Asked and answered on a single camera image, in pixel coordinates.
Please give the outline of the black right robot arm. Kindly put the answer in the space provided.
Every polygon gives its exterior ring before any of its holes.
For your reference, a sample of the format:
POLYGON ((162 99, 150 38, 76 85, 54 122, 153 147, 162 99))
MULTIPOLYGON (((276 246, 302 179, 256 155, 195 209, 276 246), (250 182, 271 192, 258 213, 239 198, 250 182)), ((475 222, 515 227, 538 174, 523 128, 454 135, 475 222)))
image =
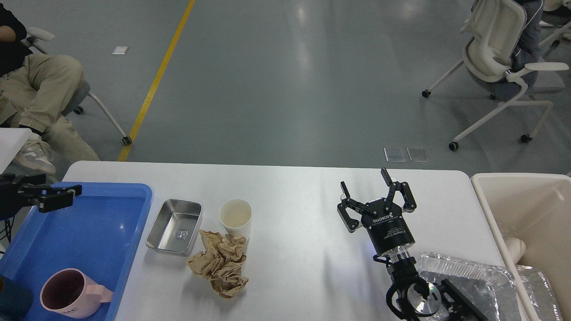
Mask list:
POLYGON ((337 212, 349 232, 367 230, 376 252, 373 260, 386 265, 392 281, 385 295, 388 308, 405 321, 425 321, 438 312, 446 312, 447 321, 485 321, 487 317, 450 280, 431 283, 419 275, 408 252, 415 239, 402 215, 414 212, 417 203, 406 181, 392 180, 386 168, 381 175, 387 196, 366 203, 353 199, 342 181, 337 212))

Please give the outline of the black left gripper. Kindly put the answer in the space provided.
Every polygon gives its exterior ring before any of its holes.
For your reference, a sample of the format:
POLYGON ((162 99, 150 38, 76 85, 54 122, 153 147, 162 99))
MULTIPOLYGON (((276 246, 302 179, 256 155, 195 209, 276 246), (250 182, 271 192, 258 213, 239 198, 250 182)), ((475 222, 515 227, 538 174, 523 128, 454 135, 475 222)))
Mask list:
POLYGON ((45 173, 36 175, 2 174, 0 177, 0 219, 14 217, 23 207, 37 206, 41 213, 64 209, 82 194, 82 185, 51 187, 45 173))

